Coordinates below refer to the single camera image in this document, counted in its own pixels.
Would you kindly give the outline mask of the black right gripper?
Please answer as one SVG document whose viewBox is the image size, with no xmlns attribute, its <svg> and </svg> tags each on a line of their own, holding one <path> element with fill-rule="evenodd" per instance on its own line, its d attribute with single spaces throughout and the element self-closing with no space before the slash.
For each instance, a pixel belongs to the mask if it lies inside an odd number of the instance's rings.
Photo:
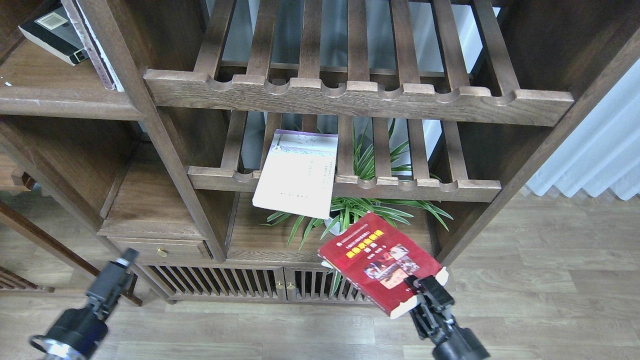
<svg viewBox="0 0 640 360">
<path fill-rule="evenodd" d="M 435 345 L 435 360 L 486 360 L 490 353 L 470 328 L 453 326 L 443 340 L 443 323 L 455 324 L 451 308 L 454 298 L 432 275 L 418 278 L 410 275 L 405 283 L 418 294 L 418 305 L 410 310 L 420 340 L 429 338 Z"/>
</svg>

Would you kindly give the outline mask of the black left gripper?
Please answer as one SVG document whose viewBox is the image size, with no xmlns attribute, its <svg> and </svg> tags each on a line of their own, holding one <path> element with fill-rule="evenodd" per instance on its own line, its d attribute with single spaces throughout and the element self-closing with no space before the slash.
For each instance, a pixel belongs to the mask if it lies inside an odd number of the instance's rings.
<svg viewBox="0 0 640 360">
<path fill-rule="evenodd" d="M 105 321 L 133 282 L 130 267 L 137 257 L 138 251 L 128 248 L 110 261 L 86 291 L 88 307 L 65 310 L 45 335 L 32 335 L 29 344 L 45 353 L 45 360 L 89 360 L 108 333 Z"/>
</svg>

